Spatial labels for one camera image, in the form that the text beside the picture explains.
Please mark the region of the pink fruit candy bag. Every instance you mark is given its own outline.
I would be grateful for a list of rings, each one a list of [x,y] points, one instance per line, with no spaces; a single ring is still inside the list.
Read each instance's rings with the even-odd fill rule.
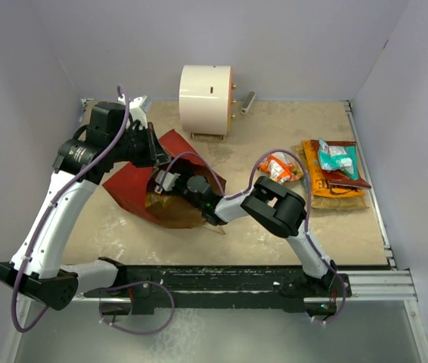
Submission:
[[[172,202],[172,196],[168,194],[158,194],[155,191],[148,191],[146,193],[144,206],[146,209],[151,208],[155,204],[159,204],[162,208],[166,209]]]

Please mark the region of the red paper bag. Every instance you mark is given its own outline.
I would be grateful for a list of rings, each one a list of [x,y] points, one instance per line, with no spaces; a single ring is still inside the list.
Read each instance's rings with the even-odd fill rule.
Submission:
[[[160,144],[172,159],[186,151],[198,154],[188,141],[173,129],[160,137]],[[169,171],[180,173],[181,176],[186,177],[192,175],[205,176],[214,191],[220,194],[220,188],[212,173],[198,157],[184,155],[176,161]],[[154,178],[157,173],[154,172],[153,167],[138,168],[127,163],[103,183],[103,187],[124,210],[164,228],[182,229],[201,226],[205,222],[201,212],[177,195],[170,194],[172,202],[166,209],[159,204],[148,209],[145,208],[146,193],[154,191]]]

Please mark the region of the small orange red snack bag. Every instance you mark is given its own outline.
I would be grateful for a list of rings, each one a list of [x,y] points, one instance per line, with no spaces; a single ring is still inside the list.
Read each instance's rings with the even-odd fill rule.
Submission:
[[[278,184],[300,180],[304,173],[298,163],[292,162],[286,154],[281,152],[271,153],[264,157],[257,165],[260,172]]]

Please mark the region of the orange kettle chips bag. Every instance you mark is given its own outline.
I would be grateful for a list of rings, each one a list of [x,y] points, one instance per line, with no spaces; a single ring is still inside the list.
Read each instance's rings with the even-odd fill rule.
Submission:
[[[323,170],[318,161],[317,140],[302,141],[302,149],[310,178],[312,195],[327,198],[362,197],[364,190],[371,186],[358,174],[353,180],[341,171],[328,172]]]

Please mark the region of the teal white snack bag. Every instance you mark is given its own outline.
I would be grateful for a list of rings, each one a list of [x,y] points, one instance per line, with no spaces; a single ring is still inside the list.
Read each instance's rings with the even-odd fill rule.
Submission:
[[[331,145],[321,138],[318,140],[318,144],[318,161],[323,170],[341,171],[353,180],[358,179],[355,145]]]

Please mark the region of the red doritos bag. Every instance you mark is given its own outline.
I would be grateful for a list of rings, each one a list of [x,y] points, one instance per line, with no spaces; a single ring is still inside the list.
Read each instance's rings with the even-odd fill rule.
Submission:
[[[321,173],[330,185],[371,189],[358,171],[356,143],[354,141],[311,140],[315,159]]]

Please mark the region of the tan snack bag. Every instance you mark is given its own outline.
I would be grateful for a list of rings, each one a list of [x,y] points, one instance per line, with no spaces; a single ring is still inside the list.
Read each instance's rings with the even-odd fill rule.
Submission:
[[[331,187],[321,173],[321,168],[315,165],[315,152],[309,147],[309,158],[305,156],[304,147],[308,141],[292,146],[292,151],[301,159],[309,172],[312,187],[311,206],[315,209],[355,210],[366,209],[364,192],[359,189],[346,187]]]

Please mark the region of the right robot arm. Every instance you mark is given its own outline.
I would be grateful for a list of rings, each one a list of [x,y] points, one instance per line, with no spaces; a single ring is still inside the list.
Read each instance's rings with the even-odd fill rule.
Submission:
[[[288,242],[302,263],[313,294],[325,296],[335,287],[336,265],[309,229],[305,200],[296,192],[261,176],[247,192],[229,199],[217,194],[200,175],[179,178],[173,191],[213,226],[246,216],[255,219],[265,230]]]

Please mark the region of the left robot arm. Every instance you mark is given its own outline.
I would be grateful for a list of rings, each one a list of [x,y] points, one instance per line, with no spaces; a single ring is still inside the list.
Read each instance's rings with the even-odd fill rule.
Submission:
[[[20,249],[0,262],[0,281],[47,307],[60,311],[78,293],[103,289],[125,293],[127,277],[119,263],[101,258],[82,265],[62,265],[64,249],[84,205],[115,163],[140,169],[170,163],[147,121],[147,97],[126,102],[102,101],[89,122],[58,149],[48,193]]]

